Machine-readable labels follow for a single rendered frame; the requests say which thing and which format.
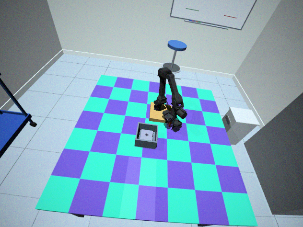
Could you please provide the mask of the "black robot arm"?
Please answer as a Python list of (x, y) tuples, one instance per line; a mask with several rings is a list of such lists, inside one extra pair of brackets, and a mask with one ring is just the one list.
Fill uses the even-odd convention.
[[(160, 86), (159, 86), (159, 95), (157, 99), (154, 101), (154, 110), (161, 111), (161, 105), (165, 104), (167, 101), (167, 98), (165, 97), (165, 86), (166, 86), (166, 79), (168, 79), (170, 89), (172, 92), (172, 108), (171, 112), (177, 114), (180, 118), (184, 119), (187, 116), (186, 110), (183, 109), (184, 103), (182, 96), (179, 94), (176, 81), (175, 81), (175, 75), (172, 73), (172, 71), (168, 68), (159, 68), (158, 69), (158, 76), (160, 78)], [(181, 104), (179, 106), (179, 104)], [(167, 122), (172, 122), (175, 119), (175, 116), (172, 116), (170, 114), (167, 114), (164, 116), (164, 119)]]

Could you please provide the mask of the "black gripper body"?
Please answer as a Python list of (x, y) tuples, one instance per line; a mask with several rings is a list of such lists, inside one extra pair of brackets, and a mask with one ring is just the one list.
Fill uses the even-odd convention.
[(176, 120), (176, 118), (177, 118), (177, 114), (176, 114), (176, 113), (173, 113), (173, 112), (168, 111), (168, 110), (163, 111), (163, 115), (167, 115), (167, 114), (170, 114), (170, 115), (172, 115), (172, 116), (175, 116), (174, 125), (175, 125), (176, 127), (179, 127), (179, 126), (182, 125), (182, 122), (181, 122), (180, 120)]

